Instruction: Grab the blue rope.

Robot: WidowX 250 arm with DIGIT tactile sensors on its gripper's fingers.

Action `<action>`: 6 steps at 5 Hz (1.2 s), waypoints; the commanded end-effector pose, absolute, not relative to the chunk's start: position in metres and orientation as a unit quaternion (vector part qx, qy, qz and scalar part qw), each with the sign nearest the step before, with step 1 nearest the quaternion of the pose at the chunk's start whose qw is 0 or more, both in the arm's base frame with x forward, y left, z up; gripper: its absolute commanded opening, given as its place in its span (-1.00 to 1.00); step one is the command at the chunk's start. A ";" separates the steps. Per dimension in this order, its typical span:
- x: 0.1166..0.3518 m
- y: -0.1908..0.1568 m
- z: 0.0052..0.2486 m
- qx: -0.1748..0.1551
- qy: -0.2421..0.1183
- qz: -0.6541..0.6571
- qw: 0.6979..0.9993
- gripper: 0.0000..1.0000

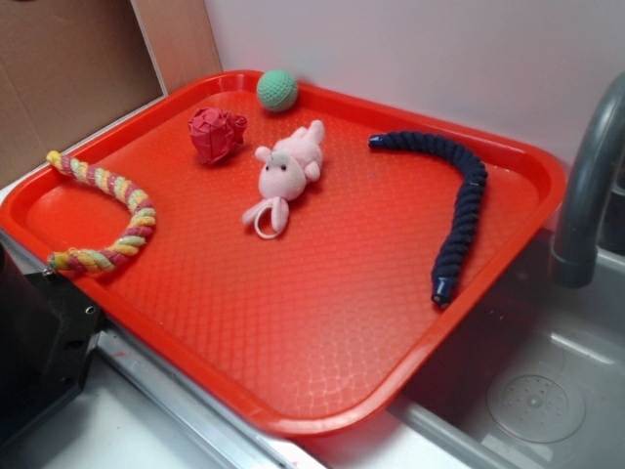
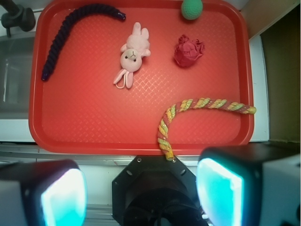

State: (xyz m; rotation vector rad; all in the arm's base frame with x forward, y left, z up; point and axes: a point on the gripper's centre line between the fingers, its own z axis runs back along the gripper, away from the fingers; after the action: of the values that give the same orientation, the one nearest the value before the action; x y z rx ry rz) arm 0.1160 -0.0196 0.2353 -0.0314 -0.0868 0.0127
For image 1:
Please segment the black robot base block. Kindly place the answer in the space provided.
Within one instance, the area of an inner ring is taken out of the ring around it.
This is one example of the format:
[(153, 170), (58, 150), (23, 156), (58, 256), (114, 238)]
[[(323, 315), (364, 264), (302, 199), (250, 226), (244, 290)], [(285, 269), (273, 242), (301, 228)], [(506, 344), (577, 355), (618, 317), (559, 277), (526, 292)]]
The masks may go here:
[(103, 322), (67, 278), (24, 274), (1, 249), (2, 448), (82, 392)]

